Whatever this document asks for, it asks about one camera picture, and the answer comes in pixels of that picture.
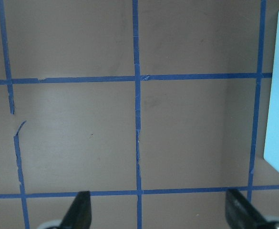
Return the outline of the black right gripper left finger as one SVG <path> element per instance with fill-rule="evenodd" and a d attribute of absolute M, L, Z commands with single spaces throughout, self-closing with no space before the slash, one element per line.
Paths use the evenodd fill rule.
<path fill-rule="evenodd" d="M 92 223 L 90 191 L 77 194 L 61 221 L 61 229 L 89 229 Z"/>

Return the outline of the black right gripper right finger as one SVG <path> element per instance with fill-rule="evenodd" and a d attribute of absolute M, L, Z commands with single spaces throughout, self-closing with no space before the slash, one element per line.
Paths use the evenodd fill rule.
<path fill-rule="evenodd" d="M 228 189 L 225 199 L 225 217 L 231 229 L 274 229 L 237 189 Z"/>

